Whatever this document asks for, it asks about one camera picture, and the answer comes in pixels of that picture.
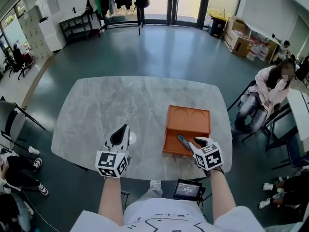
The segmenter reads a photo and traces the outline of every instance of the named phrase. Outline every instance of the screen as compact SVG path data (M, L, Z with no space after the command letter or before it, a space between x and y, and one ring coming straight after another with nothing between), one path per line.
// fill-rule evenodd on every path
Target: screen
M198 195L199 186L179 183L176 194L183 196L196 197Z

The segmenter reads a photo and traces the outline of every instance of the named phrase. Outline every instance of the pink jacket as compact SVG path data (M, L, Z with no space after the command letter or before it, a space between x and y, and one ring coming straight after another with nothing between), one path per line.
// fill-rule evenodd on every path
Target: pink jacket
M262 105L267 110L267 118L273 113L274 106L282 103L290 91L290 87L284 89L286 82L283 81L283 79L277 83L274 89L270 89L266 86L269 72L274 67L275 65L260 70L255 76L256 84L248 88L245 93L245 95L248 95L251 92L257 92L259 94Z

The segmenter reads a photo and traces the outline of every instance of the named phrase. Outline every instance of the white t-shirt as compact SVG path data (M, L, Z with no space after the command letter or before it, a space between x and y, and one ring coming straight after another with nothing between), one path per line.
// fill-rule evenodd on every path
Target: white t-shirt
M211 225L196 203L163 198L131 204L125 210L123 222L119 227L106 217L83 211L71 232L264 232L246 207L234 208Z

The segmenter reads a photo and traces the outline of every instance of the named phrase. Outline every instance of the orange tray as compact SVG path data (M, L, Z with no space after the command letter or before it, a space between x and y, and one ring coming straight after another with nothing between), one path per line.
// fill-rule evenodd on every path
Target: orange tray
M191 150L187 149L177 136L181 134L188 141L200 147L194 142L194 138L209 137L210 133L210 111L170 105L163 152L192 156Z

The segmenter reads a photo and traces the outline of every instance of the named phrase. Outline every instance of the green floor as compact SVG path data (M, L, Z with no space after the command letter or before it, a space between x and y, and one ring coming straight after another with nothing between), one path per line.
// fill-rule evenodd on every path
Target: green floor
M231 54L223 41L207 32L185 27L146 25L141 36L137 28L108 29L101 38L66 46L40 80L27 108L49 131L27 124L22 135L27 138L28 145L41 151L44 163L35 175L50 192L48 197L27 192L28 197L40 214L60 232L69 231L83 210L97 212L103 178L51 152L58 114L78 79L140 75L192 80L219 87L229 106L256 73L266 66L258 60L252 62ZM230 111L231 120L235 113L235 109ZM293 118L287 116L283 123L279 135L293 126ZM232 170L226 176L237 205L249 207L263 226L288 223L294 220L294 212L289 208L257 209L258 203L268 197L261 190L262 184L294 171L291 167L272 171L271 167L287 158L286 149L264 152L265 143L266 137L261 132L245 143L234 140ZM121 182L122 190L130 192L127 205L149 186L149 182L143 180L122 178ZM208 179L204 180L204 186L206 196L211 191ZM163 182L163 196L171 197L174 187L175 182ZM203 213L212 222L211 198L204 202ZM38 215L35 215L33 224L43 232L54 231Z

